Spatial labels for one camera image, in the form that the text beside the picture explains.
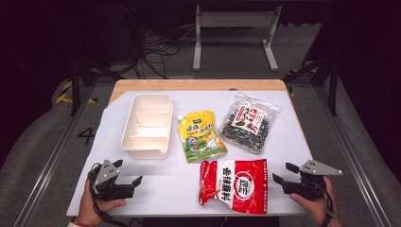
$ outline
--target snack bag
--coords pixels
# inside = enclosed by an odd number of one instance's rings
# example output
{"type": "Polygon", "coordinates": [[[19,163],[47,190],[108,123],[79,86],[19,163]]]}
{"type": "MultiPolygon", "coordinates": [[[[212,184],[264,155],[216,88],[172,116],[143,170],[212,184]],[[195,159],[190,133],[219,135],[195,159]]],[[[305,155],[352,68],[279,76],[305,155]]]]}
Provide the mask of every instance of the snack bag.
{"type": "Polygon", "coordinates": [[[214,127],[215,113],[210,110],[189,113],[182,119],[179,131],[188,163],[227,153],[214,127]]]}
{"type": "Polygon", "coordinates": [[[203,161],[200,165],[200,204],[204,205],[209,199],[224,201],[237,212],[266,214],[267,160],[203,161]]]}
{"type": "Polygon", "coordinates": [[[281,107],[269,102],[236,94],[220,133],[250,152],[261,153],[270,125],[280,111],[281,107]]]}

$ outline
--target divided storage tray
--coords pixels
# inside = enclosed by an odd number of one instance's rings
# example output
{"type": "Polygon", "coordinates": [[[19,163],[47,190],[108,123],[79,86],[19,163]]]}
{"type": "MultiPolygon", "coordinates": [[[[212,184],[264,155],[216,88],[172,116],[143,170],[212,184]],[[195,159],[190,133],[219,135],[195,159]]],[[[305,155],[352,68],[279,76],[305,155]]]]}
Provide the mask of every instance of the divided storage tray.
{"type": "Polygon", "coordinates": [[[167,95],[136,95],[121,139],[121,148],[132,159],[165,159],[172,114],[173,105],[167,95]]]}

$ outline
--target green and yellow package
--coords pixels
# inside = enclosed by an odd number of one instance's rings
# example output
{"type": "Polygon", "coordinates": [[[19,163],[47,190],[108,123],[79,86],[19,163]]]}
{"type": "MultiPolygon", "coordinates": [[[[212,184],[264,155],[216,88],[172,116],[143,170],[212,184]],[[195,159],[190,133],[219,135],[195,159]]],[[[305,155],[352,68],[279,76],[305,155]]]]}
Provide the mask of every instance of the green and yellow package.
{"type": "Polygon", "coordinates": [[[179,131],[188,163],[227,153],[214,128],[215,113],[210,110],[189,113],[183,118],[179,131]]]}

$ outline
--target human hand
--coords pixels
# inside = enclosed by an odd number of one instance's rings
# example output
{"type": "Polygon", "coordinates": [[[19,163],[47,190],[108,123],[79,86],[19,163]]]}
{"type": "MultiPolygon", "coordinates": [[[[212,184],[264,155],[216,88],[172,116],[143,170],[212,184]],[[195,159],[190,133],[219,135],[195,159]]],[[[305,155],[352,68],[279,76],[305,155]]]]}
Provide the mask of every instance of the human hand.
{"type": "MultiPolygon", "coordinates": [[[[85,225],[97,226],[101,223],[101,217],[95,212],[94,202],[92,201],[89,180],[85,182],[82,198],[80,199],[79,213],[74,222],[85,225]]],[[[116,207],[126,205],[124,200],[97,201],[97,205],[103,212],[109,212],[116,207]]]]}
{"type": "MultiPolygon", "coordinates": [[[[330,179],[327,177],[324,177],[324,181],[326,184],[326,191],[330,195],[331,200],[333,201],[334,205],[334,214],[336,215],[338,213],[338,208],[336,204],[336,199],[333,193],[333,186],[331,184],[330,179]]],[[[312,217],[312,219],[318,223],[319,225],[322,225],[324,223],[326,214],[327,214],[327,201],[325,197],[318,198],[314,201],[309,201],[305,199],[304,197],[296,194],[296,193],[291,193],[289,195],[290,198],[292,198],[295,202],[300,204],[304,209],[306,209],[309,212],[309,215],[312,217]]],[[[332,219],[328,226],[336,226],[336,227],[341,227],[341,223],[336,217],[335,219],[332,219]]]]}

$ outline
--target red and white package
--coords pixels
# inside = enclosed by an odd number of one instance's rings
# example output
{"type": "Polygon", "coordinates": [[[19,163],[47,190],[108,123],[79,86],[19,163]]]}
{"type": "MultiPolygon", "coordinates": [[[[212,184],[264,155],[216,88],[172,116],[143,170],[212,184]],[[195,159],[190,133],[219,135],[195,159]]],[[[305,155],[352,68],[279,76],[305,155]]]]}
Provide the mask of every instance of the red and white package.
{"type": "Polygon", "coordinates": [[[268,211],[268,161],[203,161],[200,165],[200,204],[224,201],[247,214],[268,211]]]}

